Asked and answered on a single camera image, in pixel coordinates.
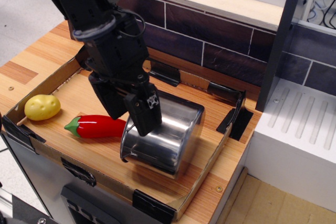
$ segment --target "yellow potato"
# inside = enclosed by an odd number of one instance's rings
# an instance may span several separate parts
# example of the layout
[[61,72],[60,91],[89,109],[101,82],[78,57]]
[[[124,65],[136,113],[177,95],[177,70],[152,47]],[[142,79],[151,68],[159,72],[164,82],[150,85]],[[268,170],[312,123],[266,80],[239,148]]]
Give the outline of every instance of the yellow potato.
[[30,98],[25,104],[26,116],[34,121],[49,119],[61,109],[61,103],[51,94],[38,94]]

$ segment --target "stainless steel pot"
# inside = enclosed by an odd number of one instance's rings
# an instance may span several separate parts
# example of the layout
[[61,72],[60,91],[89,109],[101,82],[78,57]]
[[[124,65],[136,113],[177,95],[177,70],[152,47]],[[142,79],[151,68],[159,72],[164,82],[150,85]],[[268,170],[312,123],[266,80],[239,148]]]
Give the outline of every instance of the stainless steel pot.
[[120,157],[176,179],[185,172],[201,134],[204,107],[160,91],[162,124],[141,137],[129,117]]

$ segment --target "dark tile wall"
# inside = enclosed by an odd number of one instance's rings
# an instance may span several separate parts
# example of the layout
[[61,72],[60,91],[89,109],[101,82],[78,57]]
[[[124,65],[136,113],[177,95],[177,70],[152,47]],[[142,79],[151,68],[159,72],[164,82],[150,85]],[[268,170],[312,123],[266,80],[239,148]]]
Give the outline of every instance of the dark tile wall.
[[283,79],[336,95],[336,36],[295,25]]
[[275,32],[165,0],[120,0],[146,21],[148,47],[261,86]]

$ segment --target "toy red pepper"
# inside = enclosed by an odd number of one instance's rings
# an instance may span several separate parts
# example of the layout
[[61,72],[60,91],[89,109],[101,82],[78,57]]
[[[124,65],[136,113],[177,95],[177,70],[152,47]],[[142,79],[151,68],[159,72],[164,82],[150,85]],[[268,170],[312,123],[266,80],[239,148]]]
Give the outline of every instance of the toy red pepper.
[[72,119],[64,128],[83,138],[121,137],[125,125],[124,120],[114,120],[105,115],[81,115]]

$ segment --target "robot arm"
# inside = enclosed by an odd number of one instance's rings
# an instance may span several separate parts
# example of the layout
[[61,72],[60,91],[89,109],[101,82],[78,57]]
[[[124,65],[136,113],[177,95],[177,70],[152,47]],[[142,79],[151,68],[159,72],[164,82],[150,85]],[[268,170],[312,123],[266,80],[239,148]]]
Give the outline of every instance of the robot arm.
[[117,119],[128,111],[141,136],[160,125],[157,89],[142,68],[149,55],[142,38],[144,20],[120,8],[118,0],[52,1],[73,26],[73,37],[84,42],[89,81],[109,115]]

